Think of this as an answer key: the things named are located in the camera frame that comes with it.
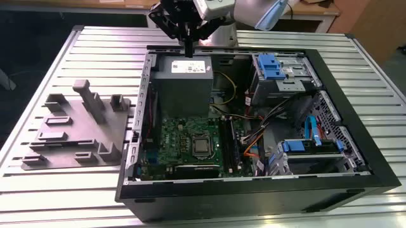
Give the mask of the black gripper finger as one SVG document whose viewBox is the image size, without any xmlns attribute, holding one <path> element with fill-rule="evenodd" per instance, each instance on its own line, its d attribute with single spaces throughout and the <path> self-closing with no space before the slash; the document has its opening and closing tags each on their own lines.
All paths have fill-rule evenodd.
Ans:
<svg viewBox="0 0 406 228">
<path fill-rule="evenodd" d="M 190 58 L 195 46 L 234 46 L 236 42 L 234 23 L 226 17 L 219 17 L 200 23 L 190 24 Z"/>
<path fill-rule="evenodd" d="M 171 39 L 177 39 L 179 44 L 184 47 L 184 57 L 190 58 L 190 36 L 187 32 L 187 23 L 175 24 L 169 20 L 168 13 L 164 11 L 161 5 L 152 6 L 148 13 L 148 18 Z"/>
</svg>

